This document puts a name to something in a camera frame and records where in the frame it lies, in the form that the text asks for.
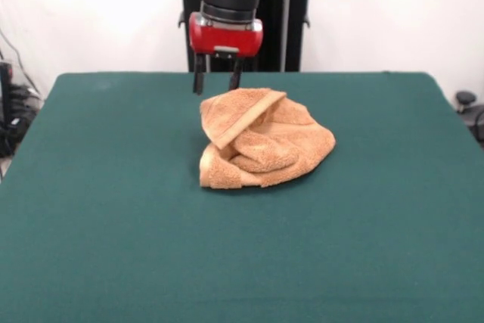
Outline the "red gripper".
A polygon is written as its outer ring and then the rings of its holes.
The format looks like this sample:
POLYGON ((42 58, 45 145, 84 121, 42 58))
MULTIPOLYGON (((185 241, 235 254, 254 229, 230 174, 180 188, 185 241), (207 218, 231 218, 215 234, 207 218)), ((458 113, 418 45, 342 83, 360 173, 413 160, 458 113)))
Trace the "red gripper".
MULTIPOLYGON (((251 23, 223 23, 210 20, 200 12, 193 12, 188 22, 190 46, 194 53, 193 93, 203 93, 205 54, 229 53, 236 57, 254 57, 259 52, 263 39, 263 25, 260 19, 251 23)), ((242 73, 242 59, 234 59, 234 69, 229 90, 239 88, 242 73)))

